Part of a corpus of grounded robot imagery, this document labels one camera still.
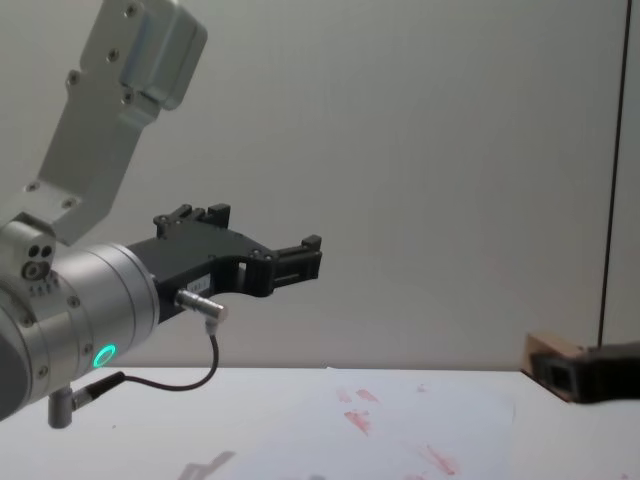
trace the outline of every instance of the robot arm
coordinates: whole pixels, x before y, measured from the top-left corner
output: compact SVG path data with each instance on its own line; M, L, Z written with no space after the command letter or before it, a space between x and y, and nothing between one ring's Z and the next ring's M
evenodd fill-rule
M227 314L211 296L265 297L317 278L319 237L268 249L228 229L226 205L160 215L156 238L128 248L55 255L107 215L142 129L180 104L206 37L175 0L104 0L38 178L0 212L0 421L50 396L50 424L66 427L72 410L127 378L77 395L71 381L186 309L207 318L210 378Z

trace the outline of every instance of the black cable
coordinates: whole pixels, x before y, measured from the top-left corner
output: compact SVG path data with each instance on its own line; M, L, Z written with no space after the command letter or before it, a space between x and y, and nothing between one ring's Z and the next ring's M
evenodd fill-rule
M218 370L218 362L220 361L220 347L218 346L218 341L214 335L210 336L211 347L213 348L213 363L211 364L211 370L209 373L200 381L196 383L192 383L191 385L165 385L162 383L152 382L151 380L147 380L145 378L132 377L129 375L125 375L125 382L133 382L140 383L142 385L146 385L147 387L157 388L159 390L165 390L168 392L187 392L189 390L195 390L196 388L200 388L205 383L213 378L216 371Z
M622 133L622 109L624 106L624 87L627 76L627 54L629 51L629 32L631 30L631 10L633 0L627 0L627 13L624 27L624 44L622 47L622 65L620 87L618 91L618 116L616 119L616 141L613 152L613 171L611 174L611 197L609 198L609 217L607 220L607 243L604 254L604 272L602 278L602 294L600 297L600 317L598 318L598 346L602 346L604 337L604 317L607 308L607 288L609 284L609 263L611 258L611 240L613 236L613 214L615 212L616 186L618 179L618 161L620 155L620 136Z

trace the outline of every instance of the cylindrical joint housing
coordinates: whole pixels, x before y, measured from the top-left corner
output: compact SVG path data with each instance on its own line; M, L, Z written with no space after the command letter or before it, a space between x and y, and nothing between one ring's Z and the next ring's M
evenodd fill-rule
M117 245L73 252L44 281L25 288L5 279L3 288L0 420L127 352L158 324L151 275Z

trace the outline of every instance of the white wall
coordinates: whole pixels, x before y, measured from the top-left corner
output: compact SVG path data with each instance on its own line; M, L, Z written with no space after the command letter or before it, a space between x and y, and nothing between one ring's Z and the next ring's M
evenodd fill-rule
M513 367L524 335L596 338L625 2L190 0L209 29L183 106L144 134L113 214L131 243L184 203L318 282L221 297L228 365ZM97 1L0 4L0 201L28 182ZM125 363L205 364L201 322Z
M631 11L604 341L640 340L640 11Z

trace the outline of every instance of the red stain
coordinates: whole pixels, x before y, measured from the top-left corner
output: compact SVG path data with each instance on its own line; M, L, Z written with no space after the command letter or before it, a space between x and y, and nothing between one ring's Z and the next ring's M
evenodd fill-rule
M351 403L351 397L347 393L347 390L344 388L339 388L336 390L336 395L338 395L338 400L342 403Z
M363 400L367 400L368 402L380 403L380 400L378 400L376 397L374 397L371 394L371 392L369 392L368 390L365 390L364 388L362 390L358 390L356 392L356 395L358 395Z
M358 427L362 433L369 436L369 431L371 430L371 422L367 418L369 416L369 412L366 410L364 412L352 410L350 412L346 412L344 416L347 417L347 420Z
M445 475L451 476L459 473L460 469L458 468L456 461L453 458L447 458L436 452L431 445L427 445L426 448L418 448L418 453L422 458Z

